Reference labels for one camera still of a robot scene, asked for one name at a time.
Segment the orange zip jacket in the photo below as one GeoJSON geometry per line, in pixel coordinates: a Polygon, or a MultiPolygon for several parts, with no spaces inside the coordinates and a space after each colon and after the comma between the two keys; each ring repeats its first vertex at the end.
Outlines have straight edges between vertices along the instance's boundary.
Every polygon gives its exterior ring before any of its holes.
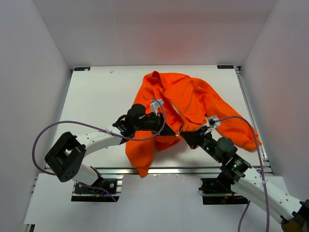
{"type": "Polygon", "coordinates": [[[163,100],[166,124],[175,135],[152,138],[151,132],[138,131],[135,141],[127,142],[126,155],[140,177],[147,176],[156,150],[163,151],[176,145],[182,139],[180,132],[198,130],[211,116],[224,119],[217,131],[236,146],[254,151],[262,144],[256,130],[251,130],[240,119],[240,114],[201,79],[182,73],[154,71],[144,76],[134,102],[145,106],[146,113],[150,113],[152,99],[163,100]]]}

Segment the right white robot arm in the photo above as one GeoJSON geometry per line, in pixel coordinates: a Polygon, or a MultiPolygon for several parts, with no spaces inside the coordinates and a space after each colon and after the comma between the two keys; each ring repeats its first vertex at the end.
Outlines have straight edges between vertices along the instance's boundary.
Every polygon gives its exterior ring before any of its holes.
{"type": "Polygon", "coordinates": [[[301,201],[264,180],[261,173],[237,154],[231,139],[213,139],[207,126],[197,131],[181,132],[181,136],[191,149],[202,148],[221,165],[214,184],[203,184],[200,187],[202,192],[237,193],[263,209],[284,232],[309,230],[309,202],[301,201]]]}

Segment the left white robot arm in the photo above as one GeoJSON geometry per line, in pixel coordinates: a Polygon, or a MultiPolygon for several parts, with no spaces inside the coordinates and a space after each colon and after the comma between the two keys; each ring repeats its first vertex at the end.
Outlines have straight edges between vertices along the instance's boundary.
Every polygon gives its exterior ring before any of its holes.
{"type": "Polygon", "coordinates": [[[45,162],[60,182],[82,182],[90,192],[96,193],[101,190],[102,177],[96,169],[82,164],[84,157],[110,146],[135,141],[138,131],[151,132],[143,141],[156,136],[174,135],[174,131],[166,123],[163,103],[162,99],[153,99],[149,114],[144,105],[134,104],[110,129],[96,128],[96,132],[84,135],[65,132],[49,150],[44,158],[45,162]]]}

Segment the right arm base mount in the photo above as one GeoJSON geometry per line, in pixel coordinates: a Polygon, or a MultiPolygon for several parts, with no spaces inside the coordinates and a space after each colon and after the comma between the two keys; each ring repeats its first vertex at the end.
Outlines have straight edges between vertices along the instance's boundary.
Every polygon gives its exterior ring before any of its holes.
{"type": "Polygon", "coordinates": [[[249,201],[231,190],[231,183],[224,184],[226,180],[219,174],[217,177],[201,178],[201,186],[198,188],[202,194],[203,205],[239,205],[249,201]]]}

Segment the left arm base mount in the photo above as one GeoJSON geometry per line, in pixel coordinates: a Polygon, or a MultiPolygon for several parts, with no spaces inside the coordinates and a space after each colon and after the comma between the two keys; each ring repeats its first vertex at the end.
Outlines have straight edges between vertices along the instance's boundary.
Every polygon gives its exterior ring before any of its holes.
{"type": "Polygon", "coordinates": [[[73,181],[72,202],[115,203],[119,200],[118,179],[103,177],[95,168],[81,168],[73,181]]]}

